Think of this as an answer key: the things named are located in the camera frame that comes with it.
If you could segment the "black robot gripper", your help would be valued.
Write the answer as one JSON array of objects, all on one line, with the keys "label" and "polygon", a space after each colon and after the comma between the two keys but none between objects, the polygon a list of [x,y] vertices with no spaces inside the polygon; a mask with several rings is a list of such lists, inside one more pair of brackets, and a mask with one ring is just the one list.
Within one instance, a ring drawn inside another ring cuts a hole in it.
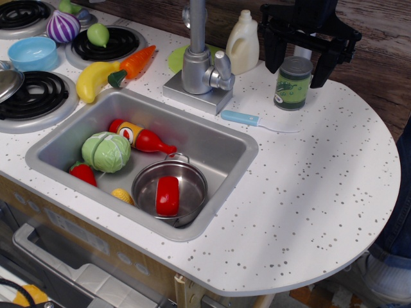
[{"label": "black robot gripper", "polygon": [[[284,61],[288,44],[321,52],[310,88],[324,86],[339,62],[350,62],[362,34],[337,17],[337,1],[295,1],[293,5],[263,4],[259,31],[263,35],[265,65],[276,73]],[[328,41],[312,34],[331,37],[340,49],[329,49]]]}]

